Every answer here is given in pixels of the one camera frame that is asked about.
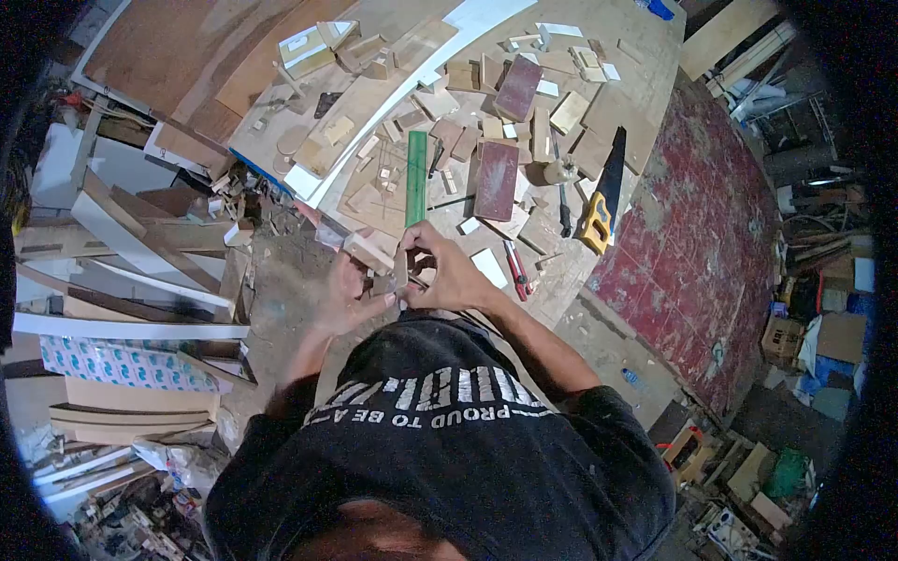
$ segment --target hand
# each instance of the hand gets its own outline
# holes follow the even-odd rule
[[[328,274],[326,293],[315,314],[314,326],[318,331],[329,336],[346,335],[396,302],[396,294],[359,300],[365,288],[366,270],[345,251],[337,254]]]
[[[505,296],[474,267],[457,243],[440,235],[427,220],[411,225],[402,235],[399,246],[413,258],[419,253],[432,256],[420,260],[413,273],[418,274],[425,267],[436,268],[436,278],[427,290],[409,285],[403,298],[410,308],[485,312]]]

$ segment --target workbench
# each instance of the workbench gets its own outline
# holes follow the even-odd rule
[[[457,3],[452,3],[447,8],[445,4],[434,1],[387,2],[386,0],[373,0],[356,4],[340,16],[340,19],[359,20],[363,38],[380,33],[392,42],[427,17],[442,16],[448,13],[455,4]],[[476,39],[453,57],[453,60],[480,60],[481,53],[496,60],[511,59],[515,55],[504,52],[500,47],[501,43],[509,37],[533,32],[536,22],[575,25],[583,32],[584,37],[553,34],[549,51],[567,50],[568,46],[585,47],[587,39],[598,39],[602,43],[607,60],[616,66],[621,75],[621,81],[614,86],[620,88],[634,108],[650,124],[649,134],[628,138],[628,147],[630,143],[639,143],[641,148],[650,151],[673,89],[685,26],[685,14],[682,8],[672,2],[667,4],[675,14],[673,20],[669,22],[661,20],[648,10],[639,8],[632,0],[538,2]],[[640,54],[638,58],[642,59],[641,64],[618,49],[620,39],[631,46],[636,46]],[[538,53],[535,49],[524,45],[522,45],[521,51]],[[289,192],[284,183],[285,174],[278,173],[274,169],[274,161],[278,157],[277,140],[293,127],[301,127],[300,131],[311,129],[315,122],[312,117],[314,106],[320,94],[322,92],[343,92],[353,79],[352,75],[345,73],[337,65],[332,64],[321,68],[303,78],[301,82],[304,83],[306,95],[302,100],[291,101],[292,109],[287,108],[284,103],[284,100],[290,98],[292,89],[280,78],[276,79],[249,107],[241,124],[231,136],[229,147],[254,170],[262,172]],[[550,69],[544,69],[543,79],[557,83],[560,90],[560,96],[557,99],[536,96],[536,103],[549,110],[561,101],[565,92],[574,90],[587,100],[592,100],[600,86],[599,83],[584,82],[579,76],[566,75]],[[453,113],[450,118],[459,125],[476,127],[479,119],[486,114],[483,108],[489,106],[488,102],[485,103],[488,96],[483,93],[457,91],[453,91],[451,94],[458,100],[461,109]],[[399,116],[413,109],[415,108],[410,101],[405,100],[390,113],[390,116]],[[254,127],[260,120],[266,123],[263,130]],[[433,124],[433,122],[427,122],[419,127],[414,127],[414,129],[428,131]],[[580,125],[577,125],[565,136],[556,133],[562,154],[568,151],[571,144],[579,137],[581,130]],[[390,145],[387,141],[381,141],[371,154],[374,156],[374,161],[368,165],[380,165],[383,161],[392,162],[396,158],[401,158],[405,148],[405,144]],[[428,163],[431,157],[432,152],[428,151]],[[472,158],[476,159],[477,154],[474,154]],[[399,190],[404,194],[404,160],[402,162],[401,175],[397,183]],[[346,212],[345,200],[348,198],[348,194],[351,194],[347,193],[347,189],[348,186],[352,189],[352,176],[355,168],[355,158],[353,158],[348,165],[344,166],[318,205],[318,210],[321,213],[348,231],[355,231],[366,226]],[[449,169],[455,177],[458,193],[447,194],[443,179],[438,172],[427,183],[428,207],[457,200],[476,192],[476,179],[469,178],[469,163],[451,159]],[[539,172],[534,174],[533,166],[526,166],[522,169],[526,181],[529,183],[525,200],[532,201],[533,197],[537,197],[547,202],[548,206],[545,211],[557,222],[559,216],[558,188],[541,185],[541,177],[539,177],[541,174]],[[637,183],[638,175],[635,175],[629,168],[625,168],[617,224],[621,223],[621,217],[627,209]],[[567,184],[566,193],[568,205],[571,207],[571,219],[574,222],[582,214],[585,201],[578,193],[573,181]],[[590,189],[585,194],[588,197],[592,194],[592,190]],[[484,248],[490,248],[509,280],[504,289],[505,292],[518,302],[515,286],[511,282],[512,278],[507,268],[506,253],[502,244],[503,238],[486,225],[481,225],[469,235],[462,235],[458,230],[458,225],[471,216],[471,208],[471,200],[443,206],[429,211],[427,220],[440,233],[458,242],[468,255]],[[393,221],[392,228],[382,228],[382,230],[389,231],[376,234],[378,245],[392,253],[397,237],[401,234],[402,226],[403,224]],[[515,244],[535,289],[528,301],[521,302],[521,305],[534,318],[552,329],[573,301],[577,291],[583,286],[599,256],[580,241],[563,240],[559,237],[559,243],[554,253],[561,253],[561,255],[546,265],[543,275],[538,275],[534,264],[544,256],[520,241],[516,241]]]

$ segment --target screwdriver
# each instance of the screwdriver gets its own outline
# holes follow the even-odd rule
[[[555,136],[555,129],[552,129],[552,141],[555,144],[555,159],[559,158],[559,140]],[[572,232],[570,226],[570,206],[568,206],[568,195],[564,192],[564,183],[559,183],[559,213],[561,214],[561,237],[569,238]]]

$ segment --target green plastic bag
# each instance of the green plastic bag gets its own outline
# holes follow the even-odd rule
[[[764,494],[772,499],[801,493],[805,488],[807,462],[808,458],[800,451],[789,448],[783,450],[773,474],[764,483]]]

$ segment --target round wooden disc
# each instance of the round wooden disc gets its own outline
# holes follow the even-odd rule
[[[287,175],[290,170],[293,169],[293,160],[290,156],[284,156],[283,154],[278,154],[275,156],[275,161],[272,164],[275,171],[280,173],[281,175]]]
[[[299,150],[299,145],[303,143],[303,140],[305,140],[308,135],[309,129],[307,127],[301,125],[290,127],[277,140],[277,151],[284,156],[292,156]]]

